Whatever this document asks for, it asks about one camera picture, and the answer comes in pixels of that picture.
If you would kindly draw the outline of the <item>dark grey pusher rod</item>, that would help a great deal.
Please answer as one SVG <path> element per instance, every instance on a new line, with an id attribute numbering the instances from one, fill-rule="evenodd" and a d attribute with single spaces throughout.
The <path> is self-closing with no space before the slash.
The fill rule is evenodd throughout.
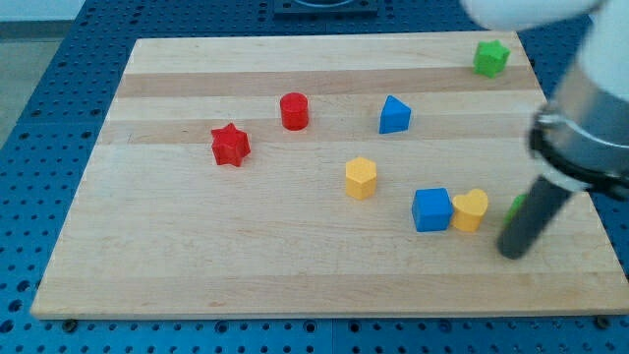
<path id="1" fill-rule="evenodd" d="M 524 257 L 571 197 L 571 191 L 539 176 L 518 210 L 501 230 L 496 240 L 499 253 L 510 260 Z"/>

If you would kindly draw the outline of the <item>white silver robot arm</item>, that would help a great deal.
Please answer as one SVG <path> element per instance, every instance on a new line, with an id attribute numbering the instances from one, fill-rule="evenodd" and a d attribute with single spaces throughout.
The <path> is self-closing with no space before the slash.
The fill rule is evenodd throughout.
<path id="1" fill-rule="evenodd" d="M 540 174 L 501 230 L 496 248 L 522 258 L 570 197 L 628 197 L 628 3 L 626 0 L 462 0 L 488 30 L 528 30 L 592 13 L 573 63 L 534 116 L 529 151 Z"/>

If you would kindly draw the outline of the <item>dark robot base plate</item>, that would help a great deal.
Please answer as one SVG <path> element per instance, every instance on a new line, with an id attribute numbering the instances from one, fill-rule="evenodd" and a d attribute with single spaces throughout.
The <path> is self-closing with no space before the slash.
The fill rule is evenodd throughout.
<path id="1" fill-rule="evenodd" d="M 274 0 L 273 16 L 376 15 L 378 0 Z"/>

